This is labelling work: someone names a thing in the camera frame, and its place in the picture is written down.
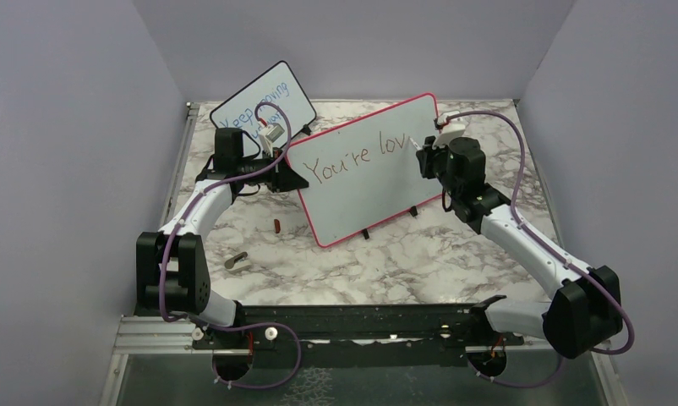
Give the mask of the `pink framed whiteboard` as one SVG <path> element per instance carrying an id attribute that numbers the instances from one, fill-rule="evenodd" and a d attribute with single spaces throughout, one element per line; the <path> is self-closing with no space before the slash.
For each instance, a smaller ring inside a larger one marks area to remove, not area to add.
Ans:
<path id="1" fill-rule="evenodd" d="M 293 143 L 288 165 L 309 182 L 299 198 L 322 248 L 348 239 L 410 206 L 440 196 L 421 177 L 417 142 L 437 133 L 431 93 L 393 104 Z"/>

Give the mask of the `white whiteboard marker pen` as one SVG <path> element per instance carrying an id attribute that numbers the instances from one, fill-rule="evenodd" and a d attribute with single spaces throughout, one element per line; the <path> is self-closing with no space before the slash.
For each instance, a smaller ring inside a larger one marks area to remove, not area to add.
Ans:
<path id="1" fill-rule="evenodd" d="M 411 144 L 417 151 L 423 150 L 423 147 L 414 138 L 408 137 L 408 139 L 410 140 Z"/>

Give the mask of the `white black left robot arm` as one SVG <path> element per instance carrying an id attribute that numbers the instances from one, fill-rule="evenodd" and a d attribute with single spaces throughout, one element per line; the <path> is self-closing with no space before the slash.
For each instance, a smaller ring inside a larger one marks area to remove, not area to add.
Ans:
<path id="1" fill-rule="evenodd" d="M 274 193 L 308 187 L 308 181 L 289 167 L 288 148 L 273 145 L 289 135 L 278 123 L 263 125 L 255 141 L 258 151 L 247 155 L 248 132 L 216 130 L 215 151 L 197 175 L 188 201 L 158 231 L 137 238 L 140 307 L 159 311 L 165 321 L 193 317 L 213 325 L 216 339 L 226 347 L 243 342 L 246 325 L 240 319 L 241 305 L 212 290 L 203 241 L 245 186 L 263 185 Z"/>

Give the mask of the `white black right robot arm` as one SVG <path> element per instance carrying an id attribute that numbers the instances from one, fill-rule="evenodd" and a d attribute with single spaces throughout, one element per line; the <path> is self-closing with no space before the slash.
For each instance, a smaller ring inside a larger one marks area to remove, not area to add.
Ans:
<path id="1" fill-rule="evenodd" d="M 477 140 L 429 136 L 416 152 L 423 178 L 437 179 L 442 204 L 475 233 L 499 245 L 539 283 L 546 302 L 504 296 L 478 305 L 470 337 L 488 344 L 501 333 L 545 339 L 567 359 L 597 348 L 626 327 L 618 305 L 620 279 L 607 266 L 592 267 L 563 252 L 511 209 L 511 200 L 485 180 L 486 155 Z"/>

